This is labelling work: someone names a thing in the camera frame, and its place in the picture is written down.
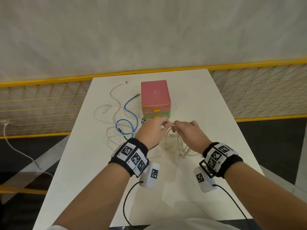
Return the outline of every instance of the white table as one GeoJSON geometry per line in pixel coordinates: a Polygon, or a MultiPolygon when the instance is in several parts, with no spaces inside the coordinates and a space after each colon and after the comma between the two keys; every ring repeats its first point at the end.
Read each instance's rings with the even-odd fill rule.
{"type": "MultiPolygon", "coordinates": [[[[94,78],[86,95],[78,119],[70,135],[63,156],[50,185],[34,230],[46,229],[75,196],[107,165],[112,150],[107,145],[106,129],[111,124],[97,121],[93,113],[103,104],[116,102],[109,96],[116,85],[128,81],[112,94],[124,104],[141,92],[142,81],[167,80],[172,100],[171,121],[196,120],[212,141],[224,142],[240,153],[244,162],[262,173],[253,153],[225,104],[207,69],[177,72],[148,73],[94,78]]],[[[128,108],[141,108],[137,97],[128,108]]],[[[104,116],[111,120],[112,115],[104,116]]],[[[117,119],[124,117],[121,113],[117,119]]],[[[193,169],[200,156],[178,156],[177,145],[152,159],[160,164],[157,186],[149,190],[136,186],[126,203],[126,216],[134,225],[152,224],[171,217],[203,217],[214,220],[243,219],[242,213],[224,191],[217,188],[202,193],[193,169]]],[[[130,179],[111,226],[127,226],[122,213],[124,197],[138,179],[130,179]]],[[[251,216],[236,198],[227,182],[215,178],[236,200],[248,218],[251,216]]]]}

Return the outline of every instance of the blue cable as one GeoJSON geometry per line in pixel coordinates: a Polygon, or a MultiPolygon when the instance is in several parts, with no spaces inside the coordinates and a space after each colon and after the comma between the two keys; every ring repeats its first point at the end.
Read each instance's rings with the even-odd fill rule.
{"type": "Polygon", "coordinates": [[[136,127],[134,128],[134,127],[133,127],[133,124],[132,124],[129,120],[127,120],[127,119],[120,119],[120,120],[118,120],[118,121],[116,122],[116,124],[115,124],[115,129],[116,129],[120,134],[122,134],[122,135],[129,135],[129,134],[132,134],[132,136],[131,136],[132,138],[133,138],[133,136],[134,136],[134,132],[135,132],[136,129],[138,128],[138,118],[136,117],[136,115],[135,115],[133,112],[127,110],[126,105],[127,105],[131,100],[133,100],[133,99],[135,99],[136,97],[138,97],[139,95],[140,95],[140,94],[137,94],[136,96],[134,96],[133,98],[131,98],[130,100],[128,100],[128,101],[126,102],[126,104],[124,105],[125,111],[129,112],[130,114],[132,114],[132,115],[135,117],[135,119],[136,119],[136,127]],[[131,125],[132,132],[133,132],[133,133],[123,133],[123,132],[119,131],[119,129],[117,128],[117,124],[118,124],[118,122],[120,122],[120,121],[126,121],[126,122],[128,122],[128,123],[131,125]]]}

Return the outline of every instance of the person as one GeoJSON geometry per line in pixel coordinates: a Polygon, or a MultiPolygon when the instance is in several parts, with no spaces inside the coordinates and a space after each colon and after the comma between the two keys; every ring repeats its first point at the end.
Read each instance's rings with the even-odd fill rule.
{"type": "MultiPolygon", "coordinates": [[[[193,151],[202,154],[211,144],[196,121],[171,123],[167,117],[148,119],[135,134],[147,149],[154,147],[172,128],[193,151]]],[[[50,230],[108,229],[131,173],[113,160],[77,195],[50,230]]],[[[239,160],[222,175],[262,229],[307,229],[307,204],[239,160]]],[[[237,229],[214,220],[169,219],[152,224],[154,229],[237,229]]]]}

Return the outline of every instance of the sleeve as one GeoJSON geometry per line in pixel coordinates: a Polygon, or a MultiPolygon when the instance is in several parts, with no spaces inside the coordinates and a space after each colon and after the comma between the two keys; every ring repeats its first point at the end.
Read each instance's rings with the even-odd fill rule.
{"type": "Polygon", "coordinates": [[[64,228],[60,225],[53,225],[50,228],[48,228],[47,230],[68,230],[67,228],[64,228]]]}

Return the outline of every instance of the hand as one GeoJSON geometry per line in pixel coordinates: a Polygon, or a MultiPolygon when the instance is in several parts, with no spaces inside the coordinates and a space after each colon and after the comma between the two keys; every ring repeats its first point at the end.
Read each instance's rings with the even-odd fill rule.
{"type": "Polygon", "coordinates": [[[204,150],[212,143],[200,129],[196,121],[180,122],[176,120],[172,131],[177,131],[183,142],[194,152],[203,154],[204,150]]]}
{"type": "Polygon", "coordinates": [[[136,132],[134,138],[142,142],[149,150],[160,143],[172,124],[166,116],[147,119],[136,132]],[[162,127],[163,122],[166,122],[164,129],[162,127]]]}

